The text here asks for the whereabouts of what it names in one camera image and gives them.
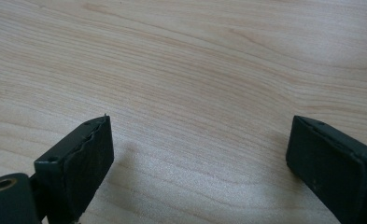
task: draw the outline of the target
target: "wood grain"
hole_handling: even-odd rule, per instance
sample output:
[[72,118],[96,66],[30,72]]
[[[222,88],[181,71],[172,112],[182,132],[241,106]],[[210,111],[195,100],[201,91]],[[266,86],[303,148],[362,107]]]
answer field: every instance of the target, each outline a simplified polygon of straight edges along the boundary
[[295,114],[367,144],[367,1],[0,1],[0,175],[104,113],[81,223],[338,223],[285,153]]

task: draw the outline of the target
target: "black bracket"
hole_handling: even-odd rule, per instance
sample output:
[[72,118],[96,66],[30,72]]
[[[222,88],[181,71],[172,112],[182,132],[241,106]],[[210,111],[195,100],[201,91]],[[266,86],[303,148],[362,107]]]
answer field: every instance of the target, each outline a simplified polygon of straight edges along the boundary
[[315,119],[295,116],[288,167],[343,224],[367,224],[367,146]]
[[0,223],[77,221],[114,160],[110,117],[79,125],[35,161],[35,174],[0,177]]

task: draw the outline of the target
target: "black rubber pad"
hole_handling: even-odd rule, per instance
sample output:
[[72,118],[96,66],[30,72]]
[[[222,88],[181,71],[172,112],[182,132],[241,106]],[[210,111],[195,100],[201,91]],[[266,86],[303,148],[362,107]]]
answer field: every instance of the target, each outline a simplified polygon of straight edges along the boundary
[[78,220],[114,160],[110,117],[82,123],[35,161],[38,183],[50,195],[50,223]]
[[343,224],[367,224],[367,146],[314,119],[295,116],[288,167]]

